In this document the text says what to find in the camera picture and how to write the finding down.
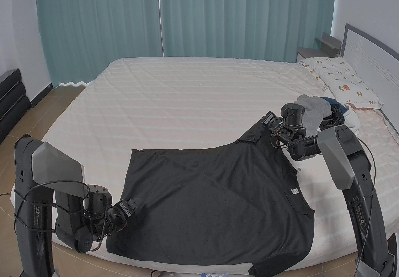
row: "pillow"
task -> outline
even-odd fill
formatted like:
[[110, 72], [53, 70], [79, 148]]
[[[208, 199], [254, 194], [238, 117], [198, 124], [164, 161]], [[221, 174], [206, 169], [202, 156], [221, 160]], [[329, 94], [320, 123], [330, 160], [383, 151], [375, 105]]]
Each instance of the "pillow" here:
[[344, 58], [307, 58], [299, 63], [317, 80], [322, 80], [341, 104], [348, 103], [358, 109], [381, 109], [382, 101]]

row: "bed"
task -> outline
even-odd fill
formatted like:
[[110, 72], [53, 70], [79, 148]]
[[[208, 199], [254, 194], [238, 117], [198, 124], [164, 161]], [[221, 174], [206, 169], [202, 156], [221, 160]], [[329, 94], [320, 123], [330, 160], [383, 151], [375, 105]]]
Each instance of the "bed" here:
[[[389, 121], [399, 113], [391, 95], [392, 91], [399, 95], [399, 88], [392, 84], [399, 77], [399, 55], [392, 55], [364, 35], [347, 26], [342, 55], [356, 71], [362, 71], [362, 65], [375, 70], [361, 77], [385, 103], [381, 111], [363, 109], [356, 113], [361, 122], [358, 137], [376, 158], [376, 190], [389, 236], [399, 231], [399, 145], [395, 133], [399, 125]], [[378, 59], [387, 60], [392, 67], [386, 68], [387, 63]], [[382, 87], [387, 84], [382, 78], [393, 85], [389, 91]], [[124, 187], [131, 149], [202, 149], [231, 143], [267, 111], [279, 114], [282, 105], [301, 94], [323, 96], [325, 92], [323, 84], [299, 63], [224, 58], [119, 59], [72, 102], [43, 141], [78, 160], [85, 168], [85, 182], [107, 187], [116, 201]], [[315, 233], [310, 253], [291, 269], [355, 252], [345, 201], [322, 156], [292, 164], [301, 168], [298, 182], [315, 210]], [[62, 244], [55, 234], [53, 241]], [[175, 273], [248, 274], [251, 267], [249, 263], [160, 266], [110, 254], [105, 243], [91, 255]]]

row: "floor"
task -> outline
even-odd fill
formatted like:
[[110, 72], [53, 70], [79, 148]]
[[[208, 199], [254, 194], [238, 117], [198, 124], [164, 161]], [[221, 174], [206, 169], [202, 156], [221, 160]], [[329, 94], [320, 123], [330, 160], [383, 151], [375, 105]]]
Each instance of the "floor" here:
[[[14, 143], [25, 133], [42, 139], [54, 121], [82, 92], [84, 86], [59, 86], [18, 122], [0, 145], [0, 194], [10, 192], [15, 181]], [[9, 196], [0, 197], [0, 277], [17, 277], [22, 265], [13, 231], [14, 208]], [[78, 254], [53, 243], [54, 264], [61, 277], [149, 277], [151, 270], [111, 263], [88, 254]], [[301, 270], [283, 272], [279, 277], [353, 276], [356, 254]]]

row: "black cloth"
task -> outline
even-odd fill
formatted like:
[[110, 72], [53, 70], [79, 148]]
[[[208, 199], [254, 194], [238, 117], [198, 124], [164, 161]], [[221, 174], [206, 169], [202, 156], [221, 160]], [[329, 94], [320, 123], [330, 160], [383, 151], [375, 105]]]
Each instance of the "black cloth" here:
[[260, 120], [220, 147], [132, 150], [121, 198], [141, 198], [146, 215], [109, 236], [108, 252], [182, 265], [252, 263], [255, 276], [305, 258], [314, 211], [270, 136]]

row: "teal curtain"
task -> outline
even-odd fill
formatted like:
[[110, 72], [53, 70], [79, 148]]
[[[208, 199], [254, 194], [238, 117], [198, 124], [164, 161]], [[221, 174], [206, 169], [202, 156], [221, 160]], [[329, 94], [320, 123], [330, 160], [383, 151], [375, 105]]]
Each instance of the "teal curtain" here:
[[92, 81], [125, 57], [162, 56], [158, 0], [36, 0], [53, 85]]
[[160, 0], [165, 56], [294, 62], [331, 31], [334, 0]]

